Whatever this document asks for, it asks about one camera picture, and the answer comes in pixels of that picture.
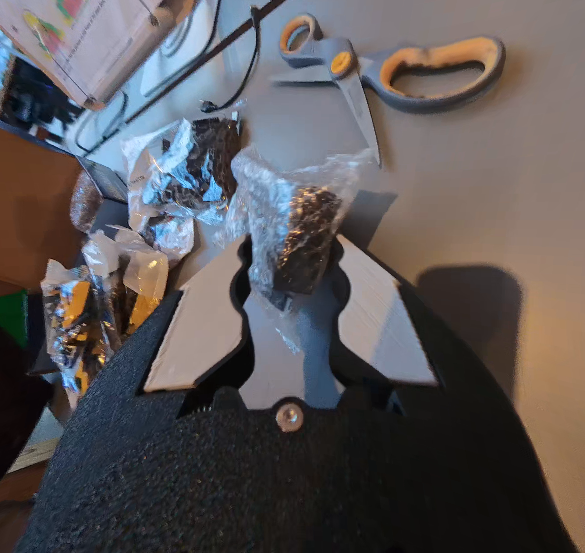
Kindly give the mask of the white stand base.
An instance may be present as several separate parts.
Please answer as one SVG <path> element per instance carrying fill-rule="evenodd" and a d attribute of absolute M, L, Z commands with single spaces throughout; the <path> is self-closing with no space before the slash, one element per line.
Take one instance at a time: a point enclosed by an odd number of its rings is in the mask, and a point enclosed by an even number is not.
<path fill-rule="evenodd" d="M 215 37 L 218 6 L 219 0 L 196 0 L 192 11 L 165 37 L 143 66 L 143 97 L 154 97 L 207 51 Z"/>

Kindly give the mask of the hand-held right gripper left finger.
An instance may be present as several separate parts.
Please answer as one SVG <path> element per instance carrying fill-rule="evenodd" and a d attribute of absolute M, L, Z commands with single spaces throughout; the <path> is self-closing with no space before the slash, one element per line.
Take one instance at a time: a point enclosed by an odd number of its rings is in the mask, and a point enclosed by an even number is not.
<path fill-rule="evenodd" d="M 241 236 L 180 287 L 143 391 L 196 388 L 244 347 L 251 261 L 251 238 Z"/>

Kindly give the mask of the blue robot kit box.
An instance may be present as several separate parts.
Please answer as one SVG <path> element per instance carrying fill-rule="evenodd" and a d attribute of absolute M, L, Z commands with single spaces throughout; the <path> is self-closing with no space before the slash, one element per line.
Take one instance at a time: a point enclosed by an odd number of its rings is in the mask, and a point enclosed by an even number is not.
<path fill-rule="evenodd" d="M 71 223 L 78 159 L 1 123 L 1 295 L 40 293 L 48 260 L 80 259 L 84 234 Z"/>

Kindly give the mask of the clear bag of dark pieces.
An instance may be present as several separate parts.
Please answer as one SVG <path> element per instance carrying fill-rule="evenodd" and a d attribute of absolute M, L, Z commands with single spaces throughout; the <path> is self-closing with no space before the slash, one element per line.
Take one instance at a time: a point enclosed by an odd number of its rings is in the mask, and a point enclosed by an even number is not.
<path fill-rule="evenodd" d="M 90 235 L 83 255 L 97 296 L 102 330 L 117 350 L 158 307 L 165 294 L 168 260 L 137 232 L 113 227 Z"/>

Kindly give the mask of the person's black garment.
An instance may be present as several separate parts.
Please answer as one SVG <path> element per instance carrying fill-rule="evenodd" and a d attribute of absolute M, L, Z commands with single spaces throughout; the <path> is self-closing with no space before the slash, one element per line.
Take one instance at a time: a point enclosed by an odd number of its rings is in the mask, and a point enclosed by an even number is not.
<path fill-rule="evenodd" d="M 1 477 L 18 458 L 53 397 L 49 382 L 27 373 L 27 358 L 24 348 L 1 329 Z"/>

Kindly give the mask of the clear bag of tan pieces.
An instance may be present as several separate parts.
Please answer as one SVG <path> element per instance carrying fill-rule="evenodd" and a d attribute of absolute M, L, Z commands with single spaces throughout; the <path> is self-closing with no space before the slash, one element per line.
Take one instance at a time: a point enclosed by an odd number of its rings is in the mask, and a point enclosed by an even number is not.
<path fill-rule="evenodd" d="M 91 273 L 50 259 L 40 287 L 47 353 L 64 388 L 81 397 L 113 356 Z"/>

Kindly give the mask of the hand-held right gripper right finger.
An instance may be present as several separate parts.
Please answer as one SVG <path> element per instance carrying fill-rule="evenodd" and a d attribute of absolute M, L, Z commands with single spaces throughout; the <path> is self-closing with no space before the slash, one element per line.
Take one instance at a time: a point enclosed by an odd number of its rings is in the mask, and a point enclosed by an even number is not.
<path fill-rule="evenodd" d="M 412 385 L 437 385 L 399 281 L 346 237 L 339 235 L 338 262 L 342 294 L 338 336 L 343 349 L 369 366 L 383 380 Z"/>

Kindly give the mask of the bubble wrap packet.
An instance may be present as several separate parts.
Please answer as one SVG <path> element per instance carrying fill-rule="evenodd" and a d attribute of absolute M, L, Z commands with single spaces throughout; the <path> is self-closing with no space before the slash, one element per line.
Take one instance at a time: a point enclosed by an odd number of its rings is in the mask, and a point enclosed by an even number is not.
<path fill-rule="evenodd" d="M 97 219 L 104 198 L 91 176 L 82 169 L 71 196 L 69 218 L 73 227 L 84 234 L 90 234 Z"/>
<path fill-rule="evenodd" d="M 292 171 L 276 169 L 254 146 L 231 161 L 238 185 L 214 244 L 226 248 L 250 237 L 252 295 L 293 353 L 301 350 L 296 316 L 303 298 L 321 282 L 334 236 L 371 166 L 370 148 Z"/>

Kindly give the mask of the clear bag of grey pieces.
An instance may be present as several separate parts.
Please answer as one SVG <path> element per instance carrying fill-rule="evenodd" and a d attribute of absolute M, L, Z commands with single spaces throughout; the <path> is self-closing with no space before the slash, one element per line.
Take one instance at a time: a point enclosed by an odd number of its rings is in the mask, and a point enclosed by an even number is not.
<path fill-rule="evenodd" d="M 222 223 L 237 188 L 231 161 L 242 146 L 240 123 L 234 110 L 121 141 L 130 228 L 141 232 L 163 215 Z"/>

